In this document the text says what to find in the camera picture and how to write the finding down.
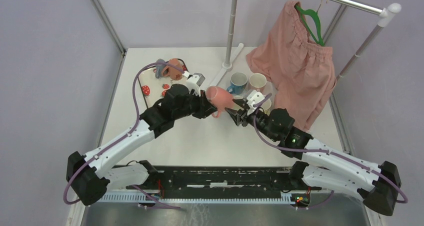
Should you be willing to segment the salmon pink mug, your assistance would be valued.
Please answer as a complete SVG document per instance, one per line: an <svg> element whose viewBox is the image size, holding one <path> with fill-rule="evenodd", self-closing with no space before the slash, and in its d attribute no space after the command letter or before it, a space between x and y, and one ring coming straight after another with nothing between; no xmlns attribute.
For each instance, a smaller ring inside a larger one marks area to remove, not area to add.
<svg viewBox="0 0 424 226"><path fill-rule="evenodd" d="M208 101L217 108L217 112L212 114L214 118L219 118L226 108L231 109L235 105L234 97L221 87L209 86L205 91L205 95Z"/></svg>

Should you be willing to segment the blue mug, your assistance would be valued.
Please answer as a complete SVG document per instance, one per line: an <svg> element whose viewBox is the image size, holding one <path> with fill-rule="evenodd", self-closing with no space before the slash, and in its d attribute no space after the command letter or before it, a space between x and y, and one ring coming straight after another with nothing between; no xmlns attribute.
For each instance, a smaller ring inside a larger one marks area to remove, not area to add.
<svg viewBox="0 0 424 226"><path fill-rule="evenodd" d="M241 95L248 83L247 76L242 72L235 72L230 77L230 86L226 89L232 95Z"/></svg>

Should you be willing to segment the yellow mug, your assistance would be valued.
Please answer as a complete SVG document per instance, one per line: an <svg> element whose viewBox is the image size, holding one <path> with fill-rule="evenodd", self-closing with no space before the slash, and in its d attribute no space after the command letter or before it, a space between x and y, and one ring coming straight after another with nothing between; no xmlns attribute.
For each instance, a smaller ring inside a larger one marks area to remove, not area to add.
<svg viewBox="0 0 424 226"><path fill-rule="evenodd" d="M266 114L269 114L272 110L272 101L268 98L262 105L261 108Z"/></svg>

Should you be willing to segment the light pink mug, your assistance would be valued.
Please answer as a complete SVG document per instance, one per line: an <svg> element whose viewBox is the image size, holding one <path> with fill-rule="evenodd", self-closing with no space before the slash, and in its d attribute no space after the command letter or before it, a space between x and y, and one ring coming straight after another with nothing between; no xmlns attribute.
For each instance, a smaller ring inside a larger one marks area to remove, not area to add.
<svg viewBox="0 0 424 226"><path fill-rule="evenodd" d="M261 73L254 73L248 79L248 89L263 93L267 85L267 78Z"/></svg>

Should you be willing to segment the terracotta mug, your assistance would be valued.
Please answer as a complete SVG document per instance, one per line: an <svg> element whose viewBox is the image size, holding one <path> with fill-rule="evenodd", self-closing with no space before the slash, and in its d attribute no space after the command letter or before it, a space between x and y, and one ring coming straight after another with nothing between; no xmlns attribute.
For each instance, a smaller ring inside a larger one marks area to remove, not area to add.
<svg viewBox="0 0 424 226"><path fill-rule="evenodd" d="M184 73L184 67L181 62L177 58L172 58L167 63L173 66L165 65L160 71L160 75L165 78L169 77L174 81L181 80Z"/></svg>

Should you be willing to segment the grey-blue mug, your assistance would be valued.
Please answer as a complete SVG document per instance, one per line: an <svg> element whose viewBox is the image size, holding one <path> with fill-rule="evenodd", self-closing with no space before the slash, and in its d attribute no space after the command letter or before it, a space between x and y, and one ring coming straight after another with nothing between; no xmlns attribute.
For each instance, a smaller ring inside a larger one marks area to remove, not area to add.
<svg viewBox="0 0 424 226"><path fill-rule="evenodd" d="M169 68L167 64L157 64L155 66L155 77L157 79L168 77L170 74Z"/></svg>

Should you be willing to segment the black mug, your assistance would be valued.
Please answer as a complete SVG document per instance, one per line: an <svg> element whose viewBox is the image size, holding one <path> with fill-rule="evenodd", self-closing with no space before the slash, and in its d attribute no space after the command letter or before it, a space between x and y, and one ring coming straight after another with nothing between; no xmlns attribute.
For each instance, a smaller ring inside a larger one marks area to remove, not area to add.
<svg viewBox="0 0 424 226"><path fill-rule="evenodd" d="M243 108L242 107L240 107L238 104L236 104L236 103L234 103L233 105L232 105L232 107L231 107L233 110L236 110L236 111L238 111L238 110L242 110Z"/></svg>

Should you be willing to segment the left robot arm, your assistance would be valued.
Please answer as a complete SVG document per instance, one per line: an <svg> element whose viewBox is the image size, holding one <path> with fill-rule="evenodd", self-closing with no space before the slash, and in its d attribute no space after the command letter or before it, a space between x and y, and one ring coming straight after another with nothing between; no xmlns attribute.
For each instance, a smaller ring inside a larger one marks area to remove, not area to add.
<svg viewBox="0 0 424 226"><path fill-rule="evenodd" d="M145 190L153 189L157 176L148 171L145 164L119 167L116 164L172 129L176 120L185 117L205 119L217 110L204 90L194 92L183 84L172 85L163 98L138 114L128 131L96 149L84 154L75 151L68 156L63 201L68 205L82 202L90 206L115 188L140 185Z"/></svg>

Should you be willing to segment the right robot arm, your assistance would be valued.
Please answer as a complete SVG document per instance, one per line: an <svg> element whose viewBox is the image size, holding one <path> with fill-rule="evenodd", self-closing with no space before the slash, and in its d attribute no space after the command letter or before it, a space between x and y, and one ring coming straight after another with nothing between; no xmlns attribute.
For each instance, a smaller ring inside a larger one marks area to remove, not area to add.
<svg viewBox="0 0 424 226"><path fill-rule="evenodd" d="M234 103L240 108L226 108L226 112L237 126L253 126L266 144L297 159L288 177L293 189L308 186L343 193L384 216L392 216L396 204L407 202L398 199L404 193L394 163L377 164L338 151L296 128L286 109L277 108L266 114L244 99L236 99Z"/></svg>

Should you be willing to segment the strawberry pattern tray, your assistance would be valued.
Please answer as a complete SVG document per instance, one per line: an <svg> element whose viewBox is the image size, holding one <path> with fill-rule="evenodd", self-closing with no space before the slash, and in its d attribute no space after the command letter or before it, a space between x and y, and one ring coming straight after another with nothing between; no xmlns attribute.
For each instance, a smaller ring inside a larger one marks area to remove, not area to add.
<svg viewBox="0 0 424 226"><path fill-rule="evenodd" d="M156 78L155 67L153 66L143 70L138 76L138 84L147 108L151 107L159 99L162 99L172 85L181 84L186 86L187 78L184 76L180 80L172 80L170 77Z"/></svg>

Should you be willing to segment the pink shorts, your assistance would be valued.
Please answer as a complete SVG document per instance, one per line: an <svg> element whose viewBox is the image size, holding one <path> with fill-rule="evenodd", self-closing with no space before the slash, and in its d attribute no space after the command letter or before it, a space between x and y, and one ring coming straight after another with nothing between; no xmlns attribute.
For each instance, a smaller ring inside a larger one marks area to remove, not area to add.
<svg viewBox="0 0 424 226"><path fill-rule="evenodd" d="M309 131L336 87L333 49L310 39L296 10L300 1L288 0L264 43L246 56L253 73L260 73L276 89L275 108L286 109L295 127Z"/></svg>

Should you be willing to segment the metal clothes rack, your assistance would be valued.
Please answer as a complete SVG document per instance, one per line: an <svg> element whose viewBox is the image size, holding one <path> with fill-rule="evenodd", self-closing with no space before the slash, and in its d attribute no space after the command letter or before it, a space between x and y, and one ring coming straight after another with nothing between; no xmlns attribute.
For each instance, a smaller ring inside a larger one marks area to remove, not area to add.
<svg viewBox="0 0 424 226"><path fill-rule="evenodd" d="M392 21L392 19L401 12L402 6L399 3L392 3L388 7L379 8L376 6L372 6L366 3L362 3L356 0L327 0L340 4L340 7L351 7L354 9L358 9L370 14L374 14L379 16L379 21L377 25L374 27L372 32L368 35L365 41L361 44L358 50L354 53L354 55L350 58L348 63L341 70L339 75L336 77L337 79L343 78L350 67L354 64L354 62L361 57L366 48L370 45L370 43L375 39L375 37ZM232 54L232 45L233 45L233 37L234 37L234 27L235 27L235 19L236 19L236 11L237 11L237 2L238 0L231 0L231 8L230 8L230 17L229 17L229 27L228 27L228 35L227 35L227 43L226 43L226 53L225 60L222 63L220 71L211 81L211 86L217 86L224 76L230 71L233 67L233 61L238 57L242 49L244 48L244 44L240 43L235 49L234 54Z"/></svg>

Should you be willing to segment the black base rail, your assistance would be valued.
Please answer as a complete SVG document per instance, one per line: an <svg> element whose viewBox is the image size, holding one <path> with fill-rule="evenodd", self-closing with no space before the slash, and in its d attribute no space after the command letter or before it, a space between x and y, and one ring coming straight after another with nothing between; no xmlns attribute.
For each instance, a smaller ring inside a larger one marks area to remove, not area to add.
<svg viewBox="0 0 424 226"><path fill-rule="evenodd" d="M290 167L155 166L138 185L145 192L163 190L165 199L277 199L281 193L306 191L294 185Z"/></svg>

